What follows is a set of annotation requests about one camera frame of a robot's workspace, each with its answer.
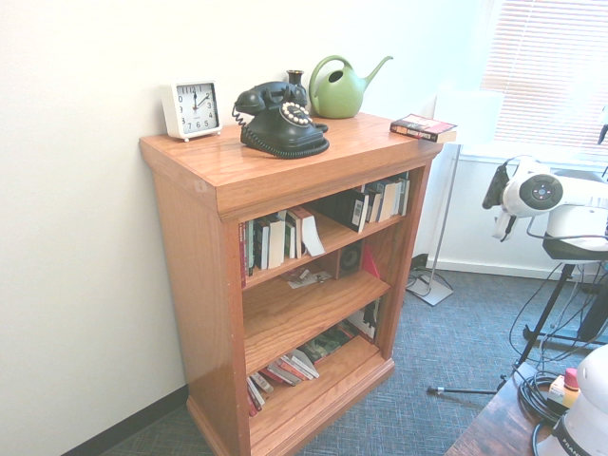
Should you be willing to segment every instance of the wooden desk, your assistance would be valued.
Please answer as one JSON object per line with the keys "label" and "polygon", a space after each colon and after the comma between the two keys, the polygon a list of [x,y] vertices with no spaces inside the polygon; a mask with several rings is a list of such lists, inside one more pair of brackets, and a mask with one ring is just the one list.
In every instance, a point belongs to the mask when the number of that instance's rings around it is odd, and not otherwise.
{"label": "wooden desk", "polygon": [[[520,372],[527,378],[535,370],[523,364]],[[521,377],[514,373],[446,456],[533,456],[532,432],[540,418],[520,405],[517,390],[521,382]],[[550,430],[549,427],[541,429],[539,441],[544,440]]]}

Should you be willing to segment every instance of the clock hand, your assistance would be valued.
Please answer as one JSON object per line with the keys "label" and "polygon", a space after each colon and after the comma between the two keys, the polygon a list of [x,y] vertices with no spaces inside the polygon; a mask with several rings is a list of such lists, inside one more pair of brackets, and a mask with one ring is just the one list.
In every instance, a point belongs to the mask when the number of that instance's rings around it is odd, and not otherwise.
{"label": "clock hand", "polygon": [[209,95],[207,95],[205,98],[203,98],[202,100],[200,100],[200,103],[197,104],[197,107],[199,107],[200,105],[202,105],[202,102],[204,102],[208,98],[209,98]]}

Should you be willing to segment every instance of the rotary dial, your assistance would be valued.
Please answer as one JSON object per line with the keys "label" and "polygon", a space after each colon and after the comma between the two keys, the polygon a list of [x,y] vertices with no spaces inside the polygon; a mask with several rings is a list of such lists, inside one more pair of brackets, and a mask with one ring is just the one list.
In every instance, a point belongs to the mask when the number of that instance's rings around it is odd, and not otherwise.
{"label": "rotary dial", "polygon": [[299,104],[292,102],[284,103],[281,106],[281,116],[294,125],[307,126],[313,124],[313,119],[309,116],[308,111]]}

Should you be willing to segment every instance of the window sill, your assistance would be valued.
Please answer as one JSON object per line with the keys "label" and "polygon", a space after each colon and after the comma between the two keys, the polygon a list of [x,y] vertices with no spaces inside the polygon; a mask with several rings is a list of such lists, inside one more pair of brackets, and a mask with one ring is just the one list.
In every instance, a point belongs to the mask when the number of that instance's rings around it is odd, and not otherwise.
{"label": "window sill", "polygon": [[466,145],[460,160],[466,162],[503,163],[518,155],[534,157],[552,168],[579,169],[603,173],[608,166],[608,155],[597,156],[578,152],[569,147],[546,146],[520,142],[492,142],[483,145]]}

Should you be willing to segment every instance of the wooden shelf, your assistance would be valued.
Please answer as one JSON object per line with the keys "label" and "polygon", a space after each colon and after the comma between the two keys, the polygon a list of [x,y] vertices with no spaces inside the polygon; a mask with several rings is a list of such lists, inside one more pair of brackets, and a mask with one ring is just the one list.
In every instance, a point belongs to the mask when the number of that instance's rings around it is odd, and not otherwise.
{"label": "wooden shelf", "polygon": [[390,286],[359,271],[292,290],[276,277],[243,294],[247,375],[358,311]]}
{"label": "wooden shelf", "polygon": [[[341,223],[338,223],[337,221],[332,220],[331,218],[325,217],[315,211],[310,212],[314,214],[314,220],[316,222],[316,231],[318,232],[319,237],[321,238],[321,242],[323,243],[323,248],[325,249],[324,255],[327,255],[331,252],[335,252],[336,250],[344,247],[345,245],[352,244],[353,242],[372,235],[373,233],[377,233],[380,230],[384,230],[388,226],[394,225],[395,223],[398,223],[405,217],[407,217],[393,216],[388,220],[374,223],[366,223],[362,233],[355,233],[352,229],[347,228],[346,226],[342,225]],[[265,269],[263,271],[260,271],[258,268],[255,268],[253,275],[247,277],[247,285],[245,286],[245,290],[249,290],[250,288],[259,285],[260,283],[263,283],[266,280],[269,280],[276,276],[280,276],[281,274],[290,271],[293,268],[306,264],[320,257],[323,256],[310,256],[307,254],[303,255],[302,258],[285,258],[285,262],[277,268]]]}
{"label": "wooden shelf", "polygon": [[[277,160],[239,140],[238,125],[190,142],[142,138],[154,174],[171,293],[188,381],[188,410],[216,456],[295,454],[393,371],[392,348],[435,142],[389,131],[359,113],[324,119],[331,147]],[[327,253],[255,270],[241,288],[239,223],[409,171],[408,214],[357,234],[315,214]],[[360,239],[382,280],[359,271],[292,290],[279,275],[330,263]],[[321,377],[277,386],[250,419],[247,375],[383,296],[373,344],[355,337],[319,363]]]}
{"label": "wooden shelf", "polygon": [[360,336],[316,365],[320,376],[296,387],[275,385],[249,420],[252,455],[282,455],[315,427],[390,375],[394,364]]}

